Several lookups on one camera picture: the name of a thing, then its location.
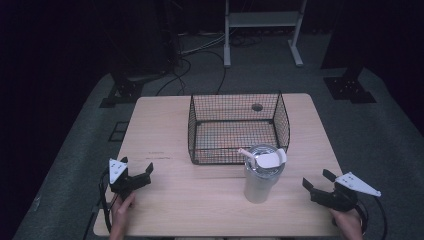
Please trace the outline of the white metal stand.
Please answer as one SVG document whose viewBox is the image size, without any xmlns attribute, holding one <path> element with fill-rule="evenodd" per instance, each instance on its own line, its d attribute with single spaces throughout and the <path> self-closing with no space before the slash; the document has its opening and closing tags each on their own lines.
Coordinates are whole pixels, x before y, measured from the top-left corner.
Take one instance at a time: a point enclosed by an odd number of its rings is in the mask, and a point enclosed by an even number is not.
<svg viewBox="0 0 424 240">
<path fill-rule="evenodd" d="M 232 13 L 229 7 L 229 0 L 225 1 L 225 22 L 224 22 L 224 47 L 223 65 L 231 66 L 230 30 L 236 28 L 264 28 L 264 27 L 293 27 L 294 34 L 288 40 L 288 45 L 297 67 L 304 65 L 297 48 L 297 42 L 303 23 L 303 18 L 308 0 L 302 0 L 297 11 L 286 12 L 247 12 Z"/>
</svg>

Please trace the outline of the person's right hand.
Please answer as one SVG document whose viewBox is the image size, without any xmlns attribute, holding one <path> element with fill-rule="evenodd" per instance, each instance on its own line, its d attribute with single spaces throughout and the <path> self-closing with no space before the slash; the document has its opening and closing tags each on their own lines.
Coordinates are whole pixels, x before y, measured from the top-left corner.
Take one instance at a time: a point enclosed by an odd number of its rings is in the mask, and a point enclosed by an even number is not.
<svg viewBox="0 0 424 240">
<path fill-rule="evenodd" d="M 343 240 L 364 239 L 361 228 L 361 218 L 355 209 L 348 212 L 330 209 L 329 212 L 333 216 Z"/>
</svg>

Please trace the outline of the white tumbler cup with straw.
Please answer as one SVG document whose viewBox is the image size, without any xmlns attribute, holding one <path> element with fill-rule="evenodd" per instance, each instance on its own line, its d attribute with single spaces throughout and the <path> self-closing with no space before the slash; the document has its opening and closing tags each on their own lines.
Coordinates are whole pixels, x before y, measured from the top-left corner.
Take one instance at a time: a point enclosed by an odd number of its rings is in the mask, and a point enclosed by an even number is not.
<svg viewBox="0 0 424 240">
<path fill-rule="evenodd" d="M 244 195 L 254 204 L 264 203 L 278 182 L 287 162 L 286 151 L 267 144 L 238 149 L 245 160 Z"/>
</svg>

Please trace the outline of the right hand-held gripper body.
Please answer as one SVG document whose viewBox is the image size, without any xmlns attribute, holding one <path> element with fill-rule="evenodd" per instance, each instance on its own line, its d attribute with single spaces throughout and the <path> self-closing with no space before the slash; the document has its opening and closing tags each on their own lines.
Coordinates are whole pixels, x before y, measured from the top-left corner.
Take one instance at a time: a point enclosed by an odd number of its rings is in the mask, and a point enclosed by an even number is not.
<svg viewBox="0 0 424 240">
<path fill-rule="evenodd" d="M 332 183 L 334 184 L 332 192 L 314 187 L 314 191 L 309 192 L 310 200 L 327 208 L 348 212 L 357 206 L 357 193 L 368 194 L 374 197 L 381 196 L 379 190 L 373 188 L 352 172 L 337 176 L 336 180 Z"/>
</svg>

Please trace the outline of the black stand base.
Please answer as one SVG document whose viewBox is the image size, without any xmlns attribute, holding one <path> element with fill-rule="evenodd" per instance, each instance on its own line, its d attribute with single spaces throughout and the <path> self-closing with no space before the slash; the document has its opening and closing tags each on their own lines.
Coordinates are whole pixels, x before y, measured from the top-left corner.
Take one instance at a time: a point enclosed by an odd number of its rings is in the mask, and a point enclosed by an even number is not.
<svg viewBox="0 0 424 240">
<path fill-rule="evenodd" d="M 113 85 L 107 97 L 101 103 L 100 108 L 113 108 L 117 104 L 135 103 L 141 96 L 145 82 L 143 80 L 130 80 L 120 73 L 111 74 Z"/>
<path fill-rule="evenodd" d="M 373 95 L 359 82 L 363 67 L 348 67 L 342 76 L 325 77 L 324 82 L 335 100 L 349 100 L 353 104 L 375 103 Z"/>
</svg>

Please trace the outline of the person's left hand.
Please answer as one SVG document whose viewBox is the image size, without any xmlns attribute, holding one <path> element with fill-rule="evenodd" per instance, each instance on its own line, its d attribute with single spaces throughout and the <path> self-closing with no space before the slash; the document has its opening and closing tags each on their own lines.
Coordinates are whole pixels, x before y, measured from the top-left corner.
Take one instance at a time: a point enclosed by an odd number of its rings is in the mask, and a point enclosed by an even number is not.
<svg viewBox="0 0 424 240">
<path fill-rule="evenodd" d="M 112 227 L 110 230 L 109 240 L 124 240 L 129 208 L 135 200 L 135 193 L 131 193 L 125 200 L 117 196 L 112 206 Z"/>
</svg>

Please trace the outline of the black wire mesh basket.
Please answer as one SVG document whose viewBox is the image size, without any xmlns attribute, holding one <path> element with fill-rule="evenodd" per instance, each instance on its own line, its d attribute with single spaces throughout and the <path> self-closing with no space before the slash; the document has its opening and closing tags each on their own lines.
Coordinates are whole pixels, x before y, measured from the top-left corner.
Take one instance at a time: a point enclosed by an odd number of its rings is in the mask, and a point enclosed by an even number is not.
<svg viewBox="0 0 424 240">
<path fill-rule="evenodd" d="M 280 93 L 193 95 L 188 152 L 195 165 L 242 164 L 240 148 L 265 144 L 286 150 L 290 122 Z"/>
</svg>

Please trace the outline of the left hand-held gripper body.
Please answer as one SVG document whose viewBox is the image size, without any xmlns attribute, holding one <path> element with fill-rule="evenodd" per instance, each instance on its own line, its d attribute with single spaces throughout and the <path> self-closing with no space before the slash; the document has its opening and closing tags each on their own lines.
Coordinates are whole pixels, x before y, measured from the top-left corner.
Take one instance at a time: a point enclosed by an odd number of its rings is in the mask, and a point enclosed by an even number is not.
<svg viewBox="0 0 424 240">
<path fill-rule="evenodd" d="M 150 175 L 145 172 L 136 176 L 128 174 L 128 163 L 115 159 L 109 160 L 109 185 L 113 193 L 125 200 L 133 191 L 151 183 Z"/>
</svg>

